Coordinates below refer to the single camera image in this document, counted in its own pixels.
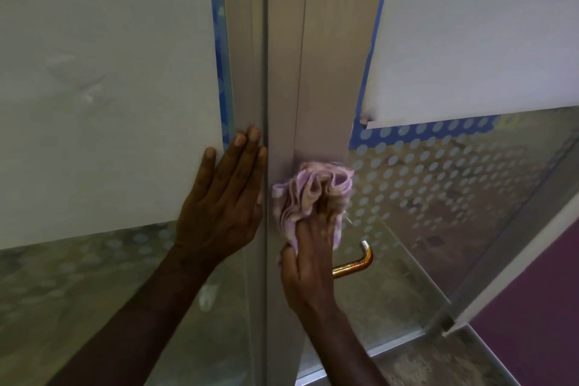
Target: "metal door handle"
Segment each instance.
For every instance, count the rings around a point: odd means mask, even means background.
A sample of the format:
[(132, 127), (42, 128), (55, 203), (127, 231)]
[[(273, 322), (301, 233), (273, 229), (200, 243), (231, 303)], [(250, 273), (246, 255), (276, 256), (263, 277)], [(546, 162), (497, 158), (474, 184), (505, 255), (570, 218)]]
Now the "metal door handle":
[(374, 254), (372, 253), (370, 244), (368, 244), (367, 241), (363, 241), (360, 243), (360, 249), (364, 252), (362, 259), (348, 264), (338, 265), (332, 269), (332, 275), (335, 280), (370, 267), (370, 264), (372, 264), (372, 260), (374, 259)]

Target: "hand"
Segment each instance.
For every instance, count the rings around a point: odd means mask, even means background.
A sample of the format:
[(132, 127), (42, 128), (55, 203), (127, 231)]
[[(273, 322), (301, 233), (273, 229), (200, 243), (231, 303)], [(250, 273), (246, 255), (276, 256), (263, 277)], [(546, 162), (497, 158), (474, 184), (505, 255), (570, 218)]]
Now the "hand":
[(282, 251), (281, 283), (290, 308), (304, 326), (319, 324), (339, 312), (334, 297), (332, 245), (335, 215), (322, 200), (297, 223), (298, 255), (289, 245)]
[(251, 127), (238, 133), (215, 169), (214, 148), (207, 148), (177, 220), (174, 248), (185, 259), (211, 271), (248, 244), (262, 219), (262, 178), (267, 149)]

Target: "pink cloth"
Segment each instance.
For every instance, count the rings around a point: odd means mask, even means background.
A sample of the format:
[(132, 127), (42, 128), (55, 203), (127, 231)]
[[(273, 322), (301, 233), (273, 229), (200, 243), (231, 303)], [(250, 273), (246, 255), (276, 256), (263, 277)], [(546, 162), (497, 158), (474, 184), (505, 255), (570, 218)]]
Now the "pink cloth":
[(334, 234), (336, 250), (342, 237), (342, 215), (350, 201), (353, 177), (354, 171), (343, 166), (307, 162), (300, 165), (299, 172), (288, 182), (273, 186), (273, 214), (282, 235), (296, 252), (295, 224), (312, 213), (322, 192), (328, 196), (328, 208), (338, 213)]

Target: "fingernail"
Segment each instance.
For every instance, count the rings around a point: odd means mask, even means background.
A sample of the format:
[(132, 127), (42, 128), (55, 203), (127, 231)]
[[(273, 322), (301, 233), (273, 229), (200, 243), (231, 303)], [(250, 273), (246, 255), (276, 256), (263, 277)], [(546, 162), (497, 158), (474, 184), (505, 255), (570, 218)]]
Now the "fingernail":
[(236, 147), (241, 147), (245, 143), (245, 136), (243, 134), (238, 133), (235, 136), (235, 140), (233, 141)]
[(257, 128), (251, 127), (248, 135), (249, 135), (250, 141), (257, 142), (259, 140), (260, 132), (259, 132), (259, 130), (257, 130)]

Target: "forearm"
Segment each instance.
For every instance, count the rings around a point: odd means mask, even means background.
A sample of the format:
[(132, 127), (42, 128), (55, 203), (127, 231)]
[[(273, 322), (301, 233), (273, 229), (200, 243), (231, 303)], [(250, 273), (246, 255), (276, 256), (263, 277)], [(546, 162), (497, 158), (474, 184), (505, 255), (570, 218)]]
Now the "forearm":
[(212, 266), (173, 248), (138, 292), (48, 386), (140, 386), (191, 306)]
[(332, 386), (388, 386), (342, 311), (302, 324)]

